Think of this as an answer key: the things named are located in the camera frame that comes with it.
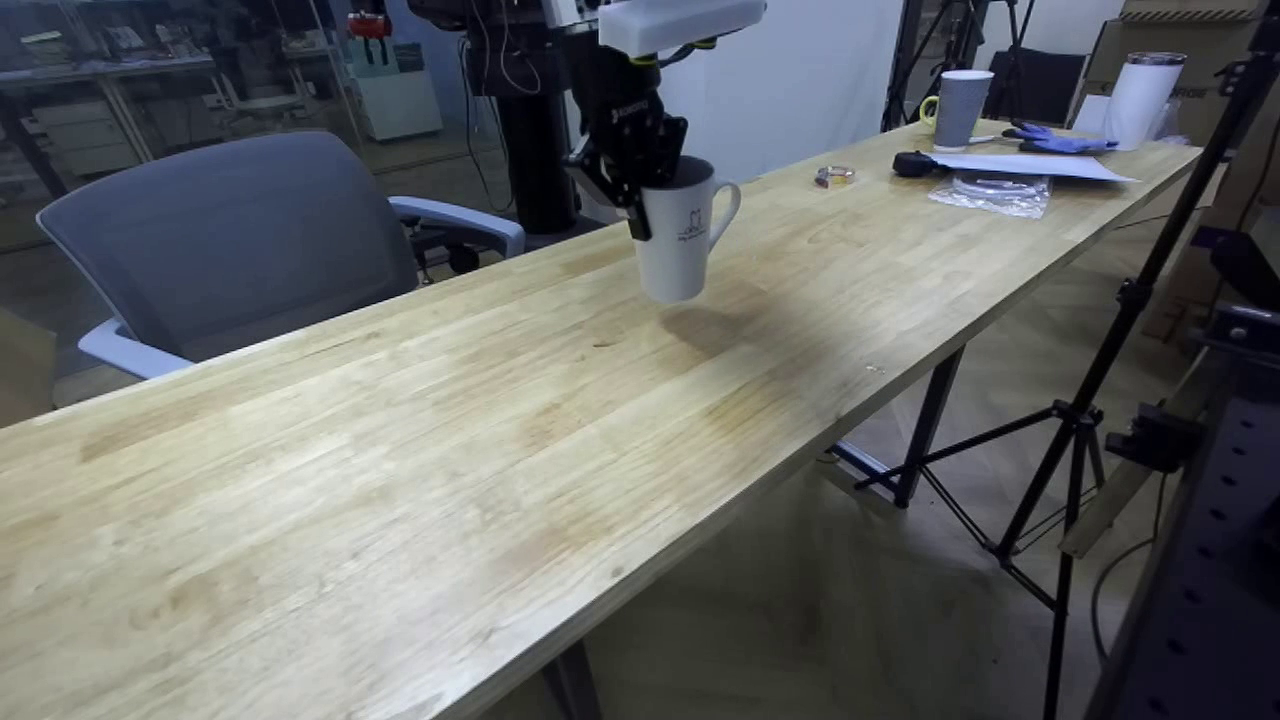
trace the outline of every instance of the metal pole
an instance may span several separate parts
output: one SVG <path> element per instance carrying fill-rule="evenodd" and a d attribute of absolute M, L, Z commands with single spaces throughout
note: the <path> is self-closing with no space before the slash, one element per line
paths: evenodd
<path fill-rule="evenodd" d="M 543 682 L 548 682 L 562 720 L 605 720 L 596 682 L 592 682 L 586 646 L 576 641 L 566 651 L 561 651 L 553 665 L 543 665 Z"/>
<path fill-rule="evenodd" d="M 1168 263 L 1168 256 L 1177 251 L 1186 220 L 1194 218 L 1194 205 L 1202 198 L 1202 188 L 1213 185 L 1220 160 L 1228 155 L 1228 149 L 1238 141 L 1238 134 L 1251 125 L 1251 118 L 1260 114 L 1260 106 L 1266 102 L 1266 90 L 1277 80 L 1277 49 L 1280 43 L 1280 0 L 1272 0 L 1272 11 L 1266 20 L 1260 23 L 1260 38 L 1256 38 L 1256 49 L 1251 49 L 1251 59 L 1242 63 L 1238 80 L 1237 80 L 1237 93 L 1223 107 L 1223 120 L 1214 125 L 1213 141 L 1202 143 L 1194 167 L 1192 167 L 1192 182 L 1186 188 L 1181 194 L 1177 207 L 1168 211 L 1168 223 L 1165 234 L 1157 238 L 1157 247 L 1147 251 L 1147 263 L 1139 267 L 1139 276 L 1120 291 L 1120 318 L 1110 319 L 1105 343 L 1094 348 L 1090 366 L 1087 366 L 1087 375 L 1082 383 L 1074 387 L 1074 400 L 1068 405 L 1062 411 L 1062 424 L 1055 428 L 1021 507 L 1012 511 L 1002 538 L 1000 538 L 1000 547 L 995 558 L 1009 561 L 1021 534 L 1027 529 L 1050 474 L 1058 469 L 1068 443 L 1072 443 L 1072 432 L 1074 424 L 1090 411 L 1094 405 L 1094 391 L 1105 387 L 1125 339 L 1130 338 L 1135 319 L 1143 318 L 1152 291 L 1157 291 L 1157 279 Z"/>
<path fill-rule="evenodd" d="M 897 493 L 893 493 L 897 507 L 909 507 L 910 498 L 915 498 L 915 483 L 921 483 L 921 474 L 926 469 L 926 448 L 930 448 L 930 437 L 935 437 L 935 428 L 945 422 L 961 362 L 964 362 L 964 348 L 954 348 L 926 375 L 926 391 L 925 391 L 921 422 L 915 422 L 915 432 L 910 432 L 910 443 L 909 443 L 904 478 L 897 479 Z"/>
<path fill-rule="evenodd" d="M 48 163 L 44 149 L 36 135 L 22 129 L 22 118 L 10 95 L 0 93 L 0 129 L 16 143 L 16 151 L 31 163 L 48 198 L 66 198 L 66 185 L 55 175 Z"/>
<path fill-rule="evenodd" d="M 1072 443 L 1072 479 L 1068 479 L 1068 518 L 1062 529 L 1078 522 L 1078 493 L 1082 493 L 1082 432 L 1087 424 L 1074 428 Z M 1058 687 L 1062 687 L 1062 651 L 1068 651 L 1068 622 L 1072 622 L 1072 558 L 1058 552 L 1055 561 L 1055 594 L 1050 594 L 1050 641 L 1048 641 L 1048 682 L 1045 682 L 1045 720 L 1055 720 Z"/>
<path fill-rule="evenodd" d="M 884 102 L 884 120 L 879 120 L 884 134 L 904 125 L 904 102 L 909 102 L 909 84 L 910 84 L 909 63 L 915 51 L 921 11 L 925 11 L 925 0 L 904 0 L 904 18 L 897 23 L 893 80 L 888 80 L 888 102 Z"/>

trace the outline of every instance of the black cable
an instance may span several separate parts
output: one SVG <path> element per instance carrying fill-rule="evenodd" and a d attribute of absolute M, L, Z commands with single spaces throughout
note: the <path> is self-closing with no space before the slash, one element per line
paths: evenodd
<path fill-rule="evenodd" d="M 479 33 L 479 84 L 474 90 L 482 90 L 488 84 L 488 51 L 493 51 L 493 39 L 488 39 L 488 23 L 482 23 L 482 18 L 479 18 L 479 0 L 473 0 L 473 20 L 474 20 L 474 33 Z"/>
<path fill-rule="evenodd" d="M 509 199 L 493 188 L 488 173 L 482 173 L 482 160 L 479 160 L 479 149 L 474 149 L 474 95 L 467 93 L 467 49 L 459 43 L 459 80 L 463 80 L 463 143 L 467 143 L 467 160 L 473 160 L 473 173 L 482 188 L 482 198 L 494 205 L 494 207 L 509 207 Z"/>
<path fill-rule="evenodd" d="M 541 75 L 541 69 L 535 63 L 525 63 L 529 71 L 530 71 L 530 84 L 518 84 L 514 75 L 512 75 L 512 69 L 509 69 L 509 39 L 512 39 L 512 11 L 509 11 L 509 4 L 498 4 L 503 8 L 503 38 L 498 38 L 498 49 L 494 49 L 494 69 L 503 71 L 503 80 L 509 80 L 509 90 L 514 90 L 518 95 L 541 95 L 543 93 L 543 75 Z"/>
<path fill-rule="evenodd" d="M 1094 649 L 1094 658 L 1101 661 L 1110 661 L 1109 658 L 1109 646 L 1105 646 L 1105 623 L 1101 623 L 1101 598 L 1105 598 L 1105 585 L 1109 585 L 1109 577 L 1128 561 L 1128 558 L 1135 558 L 1135 552 L 1143 552 L 1143 547 L 1152 547 L 1157 540 L 1147 538 L 1147 540 L 1139 540 L 1139 544 L 1130 544 L 1130 547 L 1125 547 L 1120 558 L 1110 558 L 1109 564 L 1105 564 L 1105 574 L 1094 577 L 1094 585 L 1090 585 L 1090 598 L 1087 598 L 1087 629 L 1090 629 L 1090 649 Z"/>
<path fill-rule="evenodd" d="M 1242 199 L 1242 207 L 1238 207 L 1238 218 L 1237 218 L 1237 234 L 1242 234 L 1242 220 L 1247 220 L 1251 205 L 1256 205 L 1260 194 L 1266 188 L 1272 160 L 1277 160 L 1277 141 L 1280 141 L 1280 120 L 1277 120 L 1272 141 L 1266 141 L 1264 173 L 1256 175 L 1256 185 L 1251 185 L 1251 194 L 1247 194 L 1247 199 Z"/>
<path fill-rule="evenodd" d="M 1110 580 L 1110 574 L 1116 574 L 1128 558 L 1135 558 L 1135 552 L 1143 552 L 1143 547 L 1157 544 L 1157 538 L 1159 538 L 1159 529 L 1165 529 L 1165 487 L 1168 487 L 1168 478 L 1159 478 L 1159 483 L 1157 483 L 1152 538 L 1147 538 L 1147 540 L 1135 540 L 1135 544 L 1128 544 L 1120 558 L 1110 558 L 1110 561 L 1105 564 L 1105 574 L 1094 577 L 1094 585 L 1090 585 L 1090 598 L 1087 598 L 1087 629 L 1090 629 L 1090 649 L 1094 649 L 1101 661 L 1110 658 L 1109 646 L 1105 646 L 1105 623 L 1101 623 L 1105 585 Z"/>

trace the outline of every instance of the gray office chair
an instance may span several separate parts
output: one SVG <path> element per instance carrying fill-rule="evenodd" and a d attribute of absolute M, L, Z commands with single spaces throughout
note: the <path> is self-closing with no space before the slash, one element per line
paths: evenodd
<path fill-rule="evenodd" d="M 459 227 L 498 256 L 525 227 L 381 198 L 328 134 L 253 135 L 165 155 L 36 211 L 115 319 L 81 348 L 131 375 L 178 374 L 419 284 L 400 220 Z"/>

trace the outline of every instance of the chair backrest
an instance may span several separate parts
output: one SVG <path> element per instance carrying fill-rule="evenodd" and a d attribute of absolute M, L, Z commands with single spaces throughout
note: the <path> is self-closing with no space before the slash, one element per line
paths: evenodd
<path fill-rule="evenodd" d="M 135 339 L 188 362 L 416 287 L 383 194 L 328 134 L 138 163 L 50 199 L 36 223 Z"/>
<path fill-rule="evenodd" d="M 1021 49 L 992 55 L 992 93 L 985 118 L 1068 125 L 1082 55 Z"/>

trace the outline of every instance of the metal table leg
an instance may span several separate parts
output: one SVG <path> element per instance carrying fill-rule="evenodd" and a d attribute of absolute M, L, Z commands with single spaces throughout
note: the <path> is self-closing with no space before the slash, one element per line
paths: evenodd
<path fill-rule="evenodd" d="M 553 686 L 562 720 L 605 720 L 585 646 L 570 646 L 562 658 L 555 658 L 543 668 L 543 682 Z"/>
<path fill-rule="evenodd" d="M 115 125 L 118 125 L 131 155 L 135 155 L 138 163 L 144 163 L 144 160 L 157 160 L 144 129 L 135 125 L 135 118 L 131 118 L 131 107 L 126 107 L 126 95 L 125 95 L 118 80 L 115 80 L 115 75 L 96 75 L 96 90 L 102 93 L 102 102 L 106 102 L 106 107 L 112 107 L 112 118 L 115 118 Z"/>
<path fill-rule="evenodd" d="M 901 469 L 879 469 L 870 456 L 862 456 L 857 448 L 843 448 L 843 443 L 831 448 L 831 456 L 840 456 L 850 469 L 867 474 L 867 479 L 861 479 L 861 487 L 884 483 L 884 487 L 893 487 L 893 503 L 897 507 L 910 503 L 921 474 L 926 474 L 926 466 L 930 466 L 930 456 L 926 456 L 930 451 L 930 437 L 935 437 L 935 428 L 945 422 L 961 362 L 964 362 L 964 348 L 954 348 L 945 366 L 930 370 L 926 391 L 925 391 L 925 405 L 921 405 L 921 415 L 915 415 L 915 432 L 910 432 L 910 443 L 909 443 L 909 456 L 904 456 Z"/>
<path fill-rule="evenodd" d="M 31 173 L 38 175 L 48 198 L 65 198 L 66 185 L 55 175 L 55 167 L 48 163 L 44 149 L 36 143 L 36 135 L 22 129 L 22 118 L 16 107 L 16 102 L 6 102 L 0 93 L 0 129 L 10 141 L 10 149 L 31 163 Z"/>

